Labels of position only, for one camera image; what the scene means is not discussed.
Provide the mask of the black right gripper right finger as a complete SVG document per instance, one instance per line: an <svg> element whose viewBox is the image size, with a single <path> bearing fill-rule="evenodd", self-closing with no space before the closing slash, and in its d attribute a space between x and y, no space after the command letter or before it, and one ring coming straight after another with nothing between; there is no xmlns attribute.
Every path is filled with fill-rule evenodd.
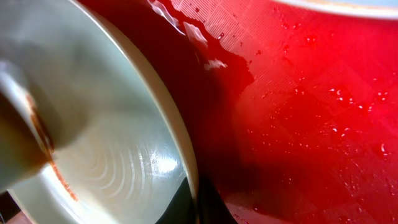
<svg viewBox="0 0 398 224"><path fill-rule="evenodd" d="M197 198L200 224L238 224L220 194L205 177L200 177Z"/></svg>

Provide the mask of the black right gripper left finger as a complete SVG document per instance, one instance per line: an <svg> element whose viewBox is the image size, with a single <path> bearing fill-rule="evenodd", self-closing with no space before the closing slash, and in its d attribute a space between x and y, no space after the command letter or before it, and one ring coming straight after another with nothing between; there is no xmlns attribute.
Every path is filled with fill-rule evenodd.
<svg viewBox="0 0 398 224"><path fill-rule="evenodd" d="M196 217L188 180L184 178L165 212L155 224L194 224Z"/></svg>

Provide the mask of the large white plate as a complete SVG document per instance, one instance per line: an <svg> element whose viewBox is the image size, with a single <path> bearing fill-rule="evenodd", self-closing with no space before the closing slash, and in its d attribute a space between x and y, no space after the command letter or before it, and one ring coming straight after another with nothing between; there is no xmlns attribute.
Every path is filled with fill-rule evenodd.
<svg viewBox="0 0 398 224"><path fill-rule="evenodd" d="M1 190L34 223L156 223L192 144L164 83L77 1L1 2Z"/></svg>

